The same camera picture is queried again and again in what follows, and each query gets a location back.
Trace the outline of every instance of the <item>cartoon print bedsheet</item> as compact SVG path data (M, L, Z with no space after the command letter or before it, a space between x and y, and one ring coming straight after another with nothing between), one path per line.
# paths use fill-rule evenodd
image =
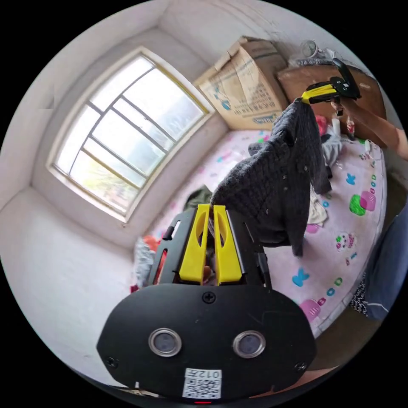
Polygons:
M193 190L206 185L213 191L235 164L249 156L250 143L269 137L266 131L229 132L157 217L151 235L161 238ZM323 227L308 225L303 257L293 256L290 247L265 248L273 288L302 308L315 337L350 302L385 215L385 166L377 146L368 155L364 143L345 139L332 172L333 190L318 195L328 219Z

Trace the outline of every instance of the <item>window pane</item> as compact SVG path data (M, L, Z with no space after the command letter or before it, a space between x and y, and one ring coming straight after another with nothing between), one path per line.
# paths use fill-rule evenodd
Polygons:
M65 173L69 173L78 150L81 148L82 143L91 131L92 126L99 119L99 116L99 113L89 106L85 106L78 115L78 119L72 124L65 140L64 147L56 162L57 166Z
M137 190L107 171L84 152L79 152L71 177L103 201L126 212Z
M124 96L176 140L203 114L193 100L158 69L137 81Z
M136 126L139 126L144 132L146 132L153 140L159 143L166 150L170 150L173 146L173 142L167 138L159 129L150 123L144 116L142 116L136 109L129 105L123 99L119 99L115 103L114 107L128 119L130 119Z
M107 150L99 146L94 140L88 139L84 146L85 150L94 155L97 159L105 163L111 169L117 171L121 176L127 178L137 187L141 187L146 179L127 165L122 163L116 157L112 156Z
M109 111L93 135L117 155L147 175L164 153L113 111Z
M92 97L91 102L102 111L105 111L121 92L152 66L147 59L138 57L102 85Z

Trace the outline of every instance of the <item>teddy bear print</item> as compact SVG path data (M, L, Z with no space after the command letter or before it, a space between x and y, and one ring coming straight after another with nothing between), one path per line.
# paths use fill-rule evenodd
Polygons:
M357 236L352 232L341 232L336 237L336 248L339 252L354 249L357 245Z

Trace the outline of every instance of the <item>gray knit sweater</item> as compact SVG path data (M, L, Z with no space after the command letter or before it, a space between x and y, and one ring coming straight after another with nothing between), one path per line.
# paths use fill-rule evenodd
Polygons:
M332 189L310 105L295 100L277 119L271 138L248 150L251 157L229 172L210 203L247 217L262 237L275 242L271 246L290 244L294 255L302 256L310 184L317 194Z

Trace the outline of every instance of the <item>window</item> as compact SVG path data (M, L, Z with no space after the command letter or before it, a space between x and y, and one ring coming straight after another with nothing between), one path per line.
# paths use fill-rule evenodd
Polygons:
M138 54L87 100L52 167L127 216L158 165L206 114L171 74Z

